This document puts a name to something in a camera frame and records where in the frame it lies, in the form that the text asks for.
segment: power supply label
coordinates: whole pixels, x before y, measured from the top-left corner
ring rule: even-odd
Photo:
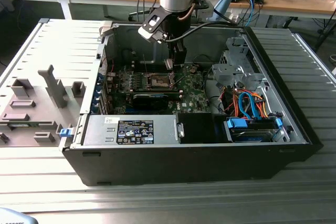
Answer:
[[[154,144],[153,120],[119,121],[117,144]]]

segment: black cable on robot arm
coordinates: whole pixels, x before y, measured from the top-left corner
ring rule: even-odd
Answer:
[[[197,30],[201,29],[202,27],[211,26],[211,25],[222,25],[222,27],[233,27],[232,23],[224,22],[224,21],[206,22],[206,23],[200,24],[199,26],[196,26],[195,28],[187,31],[186,33],[184,33],[183,35],[181,35],[181,36],[179,36],[177,38],[174,38],[174,39],[165,39],[165,40],[163,40],[163,42],[175,42],[175,41],[178,41],[178,40],[183,39],[183,38],[189,36],[190,34],[196,32]]]

